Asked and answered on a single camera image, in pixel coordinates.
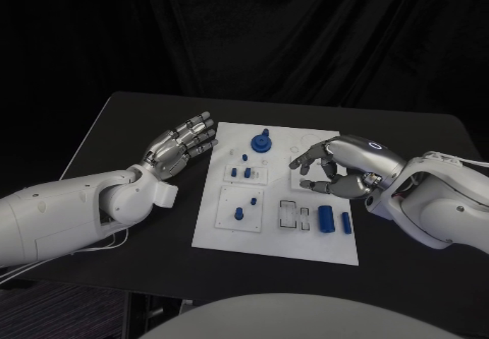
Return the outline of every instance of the robotic arm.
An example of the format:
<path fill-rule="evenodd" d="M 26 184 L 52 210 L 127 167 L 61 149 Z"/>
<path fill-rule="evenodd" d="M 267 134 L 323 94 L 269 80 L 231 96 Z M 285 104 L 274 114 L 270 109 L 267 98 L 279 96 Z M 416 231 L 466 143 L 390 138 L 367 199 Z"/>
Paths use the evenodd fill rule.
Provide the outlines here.
<path fill-rule="evenodd" d="M 217 145 L 202 143 L 212 124 L 205 112 L 166 131 L 126 171 L 41 184 L 0 199 L 0 266 L 70 254 L 137 224 L 153 204 L 171 208 L 179 189 L 163 180 Z"/>
<path fill-rule="evenodd" d="M 384 145 L 358 136 L 339 136 L 313 145 L 290 168 L 300 166 L 306 175 L 316 159 L 331 181 L 305 180 L 303 188 L 348 199 L 365 198 L 367 210 L 394 220 L 432 248 L 445 249 L 456 242 L 489 253 L 489 178 L 463 166 L 471 160 L 429 152 L 406 162 Z M 336 174 L 338 164 L 362 174 Z M 426 180 L 417 183 L 420 173 Z M 410 184 L 401 190 L 411 180 L 414 189 Z"/>

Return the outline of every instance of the robotic hand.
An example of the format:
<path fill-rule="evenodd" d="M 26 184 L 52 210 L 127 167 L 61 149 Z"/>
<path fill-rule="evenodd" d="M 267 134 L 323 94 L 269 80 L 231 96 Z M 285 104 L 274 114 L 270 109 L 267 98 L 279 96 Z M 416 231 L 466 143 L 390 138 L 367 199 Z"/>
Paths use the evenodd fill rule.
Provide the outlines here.
<path fill-rule="evenodd" d="M 303 188 L 347 199 L 365 198 L 367 210 L 394 220 L 432 248 L 445 249 L 456 242 L 489 253 L 489 178 L 462 162 L 485 167 L 488 163 L 437 152 L 406 162 L 384 145 L 358 136 L 339 136 L 313 145 L 290 168 L 300 166 L 306 175 L 316 159 L 331 181 L 305 180 Z M 362 174 L 339 175 L 338 165 Z"/>
<path fill-rule="evenodd" d="M 202 143 L 215 134 L 205 131 L 212 124 L 205 112 L 166 131 L 126 171 L 41 184 L 0 199 L 0 266 L 70 254 L 137 224 L 153 204 L 171 208 L 179 189 L 163 180 L 217 145 Z"/>

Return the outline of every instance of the black table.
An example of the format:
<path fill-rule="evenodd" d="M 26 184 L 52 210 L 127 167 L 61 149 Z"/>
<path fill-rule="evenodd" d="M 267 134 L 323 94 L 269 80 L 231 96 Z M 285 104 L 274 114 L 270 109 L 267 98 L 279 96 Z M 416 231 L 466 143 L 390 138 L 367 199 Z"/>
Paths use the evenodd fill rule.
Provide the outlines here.
<path fill-rule="evenodd" d="M 116 93 L 65 179 L 129 168 L 155 137 L 204 111 L 215 121 L 357 134 L 406 159 L 427 150 L 479 158 L 466 129 L 449 115 Z M 489 333 L 489 255 L 458 244 L 430 249 L 368 214 L 362 201 L 352 202 L 360 266 L 192 248 L 208 165 L 210 153 L 171 180 L 179 186 L 175 207 L 155 207 L 120 248 L 59 258 L 25 277 L 205 301 L 267 292 L 328 295 L 449 331 Z"/>

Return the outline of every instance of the black curtain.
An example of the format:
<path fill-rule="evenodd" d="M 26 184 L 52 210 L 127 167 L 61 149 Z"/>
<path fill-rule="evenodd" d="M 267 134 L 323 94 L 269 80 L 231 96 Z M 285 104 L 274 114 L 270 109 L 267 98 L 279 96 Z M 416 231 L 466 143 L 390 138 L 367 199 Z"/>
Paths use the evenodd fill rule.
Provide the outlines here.
<path fill-rule="evenodd" d="M 16 170 L 19 185 L 59 177 L 119 90 L 445 112 L 463 119 L 485 151 L 482 1 L 58 0 L 2 7 L 2 159 L 29 153 L 39 164 L 36 177 Z"/>

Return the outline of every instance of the blue cylinder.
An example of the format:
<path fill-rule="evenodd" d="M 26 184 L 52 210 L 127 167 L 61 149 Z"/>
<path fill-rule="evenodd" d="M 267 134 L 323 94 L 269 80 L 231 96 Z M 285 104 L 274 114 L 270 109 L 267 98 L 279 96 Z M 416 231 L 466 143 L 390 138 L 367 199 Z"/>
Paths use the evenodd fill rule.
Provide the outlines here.
<path fill-rule="evenodd" d="M 335 217 L 334 208 L 331 206 L 319 206 L 319 230 L 323 233 L 332 233 L 335 231 Z"/>
<path fill-rule="evenodd" d="M 352 234 L 352 225 L 349 224 L 349 213 L 342 213 L 345 233 Z"/>
<path fill-rule="evenodd" d="M 237 220 L 241 220 L 246 217 L 241 207 L 237 208 L 237 213 L 234 214 L 234 217 L 237 218 Z"/>
<path fill-rule="evenodd" d="M 269 135 L 269 129 L 264 129 L 263 133 L 259 134 L 251 140 L 251 148 L 259 153 L 269 152 L 270 148 L 273 147 L 273 141 Z"/>

